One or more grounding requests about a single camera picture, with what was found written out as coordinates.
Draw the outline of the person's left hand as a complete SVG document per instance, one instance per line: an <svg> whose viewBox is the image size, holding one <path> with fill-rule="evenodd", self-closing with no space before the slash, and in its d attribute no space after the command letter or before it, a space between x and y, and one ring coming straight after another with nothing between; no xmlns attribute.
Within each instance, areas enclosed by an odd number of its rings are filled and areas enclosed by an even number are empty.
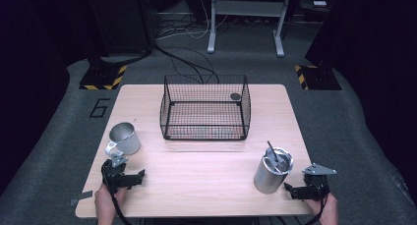
<svg viewBox="0 0 417 225"><path fill-rule="evenodd" d="M94 204L97 225L113 225L117 212L111 194L105 185L101 185L94 193Z"/></svg>

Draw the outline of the black wire basket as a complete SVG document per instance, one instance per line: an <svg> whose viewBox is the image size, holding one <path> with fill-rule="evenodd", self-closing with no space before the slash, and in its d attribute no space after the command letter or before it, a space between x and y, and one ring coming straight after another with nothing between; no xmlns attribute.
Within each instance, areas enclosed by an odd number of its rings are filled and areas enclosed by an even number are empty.
<svg viewBox="0 0 417 225"><path fill-rule="evenodd" d="M251 125L244 75L170 75L164 78L159 126L171 141L243 141ZM239 93L240 100L232 100Z"/></svg>

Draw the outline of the black yellow striped stand base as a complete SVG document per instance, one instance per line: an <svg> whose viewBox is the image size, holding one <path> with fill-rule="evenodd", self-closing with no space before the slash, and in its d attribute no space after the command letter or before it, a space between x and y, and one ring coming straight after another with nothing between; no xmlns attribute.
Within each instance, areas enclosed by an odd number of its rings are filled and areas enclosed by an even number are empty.
<svg viewBox="0 0 417 225"><path fill-rule="evenodd" d="M118 65L109 65L103 70L89 67L80 81L79 89L115 89L121 83L126 70L126 66Z"/></svg>
<svg viewBox="0 0 417 225"><path fill-rule="evenodd" d="M295 66L301 87L305 90L341 90L332 71L322 71L315 66Z"/></svg>

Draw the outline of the person's right hand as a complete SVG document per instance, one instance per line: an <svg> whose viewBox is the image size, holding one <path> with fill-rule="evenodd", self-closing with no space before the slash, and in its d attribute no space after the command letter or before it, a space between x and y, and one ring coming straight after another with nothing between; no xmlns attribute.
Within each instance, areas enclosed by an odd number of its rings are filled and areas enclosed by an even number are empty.
<svg viewBox="0 0 417 225"><path fill-rule="evenodd" d="M321 225L338 225L338 201L332 193L327 195L324 208L321 208L319 201L305 199L304 202L309 206L313 214L321 214L319 219Z"/></svg>

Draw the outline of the metal mug with handle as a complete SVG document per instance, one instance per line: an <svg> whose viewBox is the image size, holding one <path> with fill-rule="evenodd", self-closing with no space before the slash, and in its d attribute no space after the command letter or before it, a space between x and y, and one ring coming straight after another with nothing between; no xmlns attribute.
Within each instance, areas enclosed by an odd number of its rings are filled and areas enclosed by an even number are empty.
<svg viewBox="0 0 417 225"><path fill-rule="evenodd" d="M110 142L105 148L107 155L136 153L141 147L135 127L128 122L115 125L109 133Z"/></svg>

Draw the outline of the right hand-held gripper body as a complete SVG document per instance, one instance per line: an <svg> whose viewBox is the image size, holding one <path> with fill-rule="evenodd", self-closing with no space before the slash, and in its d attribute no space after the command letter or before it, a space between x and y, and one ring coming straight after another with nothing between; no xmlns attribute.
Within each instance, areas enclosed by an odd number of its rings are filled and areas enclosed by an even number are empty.
<svg viewBox="0 0 417 225"><path fill-rule="evenodd" d="M317 163L303 170L304 182L307 187L307 199L321 200L329 192L328 176L336 175L334 169L327 168Z"/></svg>

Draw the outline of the steel tumbler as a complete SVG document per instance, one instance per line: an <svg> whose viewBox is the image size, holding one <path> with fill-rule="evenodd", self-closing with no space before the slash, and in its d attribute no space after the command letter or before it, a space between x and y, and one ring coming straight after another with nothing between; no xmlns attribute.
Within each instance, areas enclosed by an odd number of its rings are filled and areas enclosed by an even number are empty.
<svg viewBox="0 0 417 225"><path fill-rule="evenodd" d="M278 190L294 165L293 157L287 150L274 147L274 151L277 154L278 162L274 161L268 148L261 158L254 176L255 187L266 195L273 194Z"/></svg>

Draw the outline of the grey tape strip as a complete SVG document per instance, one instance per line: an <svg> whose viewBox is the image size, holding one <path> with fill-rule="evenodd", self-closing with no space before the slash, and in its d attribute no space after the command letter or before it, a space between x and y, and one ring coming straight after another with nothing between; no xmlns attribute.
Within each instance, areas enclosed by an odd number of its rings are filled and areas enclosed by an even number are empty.
<svg viewBox="0 0 417 225"><path fill-rule="evenodd" d="M68 202L68 205L69 206L76 206L80 200L85 199L85 198L89 198L89 197L92 197L92 191L87 191L87 192L80 193L75 197L71 197L69 202Z"/></svg>

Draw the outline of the white metal stand frame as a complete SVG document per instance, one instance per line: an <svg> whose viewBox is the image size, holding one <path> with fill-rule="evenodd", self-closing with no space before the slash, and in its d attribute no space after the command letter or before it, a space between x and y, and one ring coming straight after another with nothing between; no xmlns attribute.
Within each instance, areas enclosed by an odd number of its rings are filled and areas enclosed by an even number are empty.
<svg viewBox="0 0 417 225"><path fill-rule="evenodd" d="M281 31L285 21L289 0L283 0L282 2L210 0L210 5L209 54L212 54L215 50L216 17L218 15L224 15L278 18L277 27L272 32L272 35L276 55L279 58L284 56Z"/></svg>

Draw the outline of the dark cabinet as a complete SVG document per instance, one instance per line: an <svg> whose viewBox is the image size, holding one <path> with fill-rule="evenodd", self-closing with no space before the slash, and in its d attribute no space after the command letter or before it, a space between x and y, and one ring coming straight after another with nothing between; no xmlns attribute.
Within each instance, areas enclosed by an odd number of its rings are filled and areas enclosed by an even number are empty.
<svg viewBox="0 0 417 225"><path fill-rule="evenodd" d="M89 0L108 54L151 50L149 0Z"/></svg>

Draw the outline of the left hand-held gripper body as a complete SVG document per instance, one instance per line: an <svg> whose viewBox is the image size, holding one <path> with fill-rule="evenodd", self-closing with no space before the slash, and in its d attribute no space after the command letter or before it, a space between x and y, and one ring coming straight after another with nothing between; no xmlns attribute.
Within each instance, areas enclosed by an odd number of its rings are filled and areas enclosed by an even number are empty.
<svg viewBox="0 0 417 225"><path fill-rule="evenodd" d="M130 188L124 170L128 158L120 155L113 155L106 159L101 166L102 183L107 189L116 194L120 188Z"/></svg>

